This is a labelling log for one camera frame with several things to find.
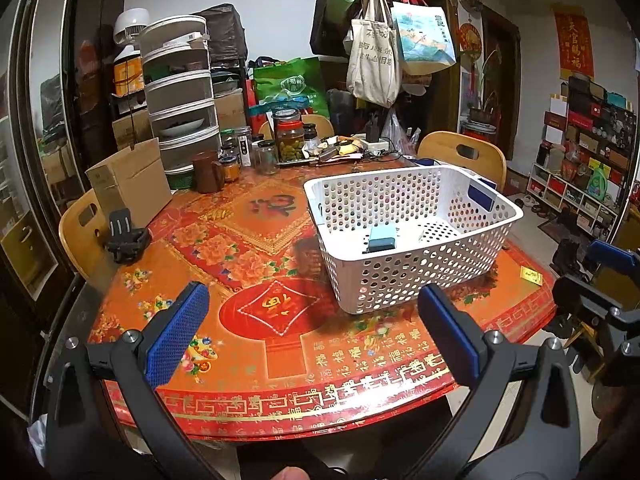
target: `jar with red lid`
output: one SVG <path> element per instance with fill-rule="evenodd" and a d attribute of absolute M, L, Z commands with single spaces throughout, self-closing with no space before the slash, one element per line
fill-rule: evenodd
<path fill-rule="evenodd" d="M 279 122 L 276 129 L 276 143 L 281 162 L 302 160 L 302 147 L 305 145 L 305 129 L 302 121 Z"/>

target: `power strip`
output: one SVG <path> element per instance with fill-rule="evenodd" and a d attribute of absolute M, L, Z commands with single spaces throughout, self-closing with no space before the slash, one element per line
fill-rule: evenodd
<path fill-rule="evenodd" d="M 353 136 L 353 143 L 374 156 L 380 156 L 389 151 L 389 141 L 379 140 L 378 142 L 367 142 L 366 134 L 356 134 Z"/>

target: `finger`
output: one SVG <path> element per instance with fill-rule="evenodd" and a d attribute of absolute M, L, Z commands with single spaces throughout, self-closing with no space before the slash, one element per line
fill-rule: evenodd
<path fill-rule="evenodd" d="M 299 467 L 286 467 L 271 480 L 309 480 L 309 475 Z"/>

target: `brown mug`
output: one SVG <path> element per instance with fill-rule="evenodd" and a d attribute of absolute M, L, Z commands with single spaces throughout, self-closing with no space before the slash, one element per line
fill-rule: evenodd
<path fill-rule="evenodd" d="M 218 152 L 209 150 L 193 157 L 195 188 L 198 193 L 216 193 L 225 187 L 225 170 L 218 162 Z"/>

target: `orange tablecloth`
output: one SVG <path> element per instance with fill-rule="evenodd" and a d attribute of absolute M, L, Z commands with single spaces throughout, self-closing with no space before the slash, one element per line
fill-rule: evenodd
<path fill-rule="evenodd" d="M 362 171 L 384 168 L 361 165 Z M 195 438 L 260 440 L 340 431 L 429 402 L 455 387 L 415 302 L 350 316 L 324 273 L 302 184 L 350 166 L 252 171 L 217 194 L 179 192 L 150 225 L 153 243 L 121 267 L 90 342 L 142 329 L 190 280 L 209 287 L 209 315 L 158 392 Z M 517 247 L 447 290 L 486 330 L 523 341 L 553 315 L 552 279 Z M 108 383 L 121 421 L 133 420 Z"/>

